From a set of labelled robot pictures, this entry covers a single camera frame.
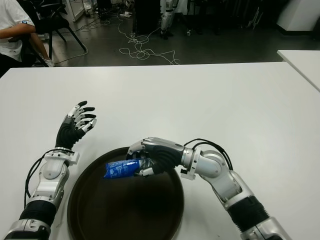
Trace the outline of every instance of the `human arm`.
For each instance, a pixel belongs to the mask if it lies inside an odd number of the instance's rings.
[[[35,26],[26,23],[19,23],[9,28],[0,29],[0,39],[8,39],[19,35],[31,34],[35,32]]]

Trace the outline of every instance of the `black rubber sleeve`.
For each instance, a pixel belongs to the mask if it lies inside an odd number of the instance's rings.
[[[173,169],[181,163],[183,152],[170,147],[155,146],[150,153],[150,157],[156,161],[152,166],[154,174],[161,174]]]
[[[56,136],[55,147],[72,149],[74,144],[79,141],[85,132],[82,129],[74,129],[73,122],[62,123]]]
[[[269,218],[264,206],[255,196],[242,199],[227,211],[242,233]]]
[[[36,200],[29,202],[20,215],[21,219],[35,219],[48,224],[50,227],[57,213],[56,206],[48,201]]]

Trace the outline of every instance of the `white tabletop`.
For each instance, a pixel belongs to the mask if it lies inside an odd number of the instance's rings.
[[[320,92],[320,51],[279,50],[277,53]]]
[[[151,136],[220,144],[294,240],[318,238],[320,94],[286,62],[10,70],[0,79],[0,236],[23,210],[30,166],[83,100],[98,122],[73,149],[81,157],[70,167],[51,240],[70,239],[66,202],[79,174],[100,155]],[[176,239],[239,240],[209,184],[199,176],[181,181]]]

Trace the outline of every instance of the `black cable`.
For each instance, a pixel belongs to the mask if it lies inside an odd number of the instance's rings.
[[[218,144],[214,143],[213,141],[209,141],[209,140],[206,140],[206,139],[203,139],[203,138],[196,138],[196,139],[193,139],[191,141],[188,141],[186,142],[183,146],[187,146],[188,144],[192,143],[192,142],[195,142],[195,141],[204,141],[204,142],[199,142],[197,144],[195,144],[192,149],[194,150],[197,146],[199,145],[210,145],[212,147],[214,147],[215,149],[217,149],[219,151],[219,153],[222,154],[222,156],[224,157],[228,167],[230,170],[233,170],[233,165],[232,165],[232,162],[230,160],[230,157],[229,155],[227,154],[227,152],[221,147],[219,146]]]
[[[31,194],[29,192],[29,182],[31,177],[34,175],[34,173],[36,172],[36,170],[39,168],[42,159],[44,159],[45,155],[52,152],[52,151],[62,151],[62,152],[67,152],[67,153],[71,153],[73,154],[74,152],[68,149],[51,149],[49,151],[46,151],[37,161],[34,162],[34,164],[32,165],[32,167],[29,170],[29,173],[25,179],[25,185],[24,185],[24,208],[27,205],[27,196],[30,198]]]

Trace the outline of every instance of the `dark brown tray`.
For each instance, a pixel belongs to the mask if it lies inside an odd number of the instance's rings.
[[[71,192],[67,222],[73,240],[170,240],[184,210],[177,172],[103,179],[105,163],[125,160],[128,147],[91,163]]]

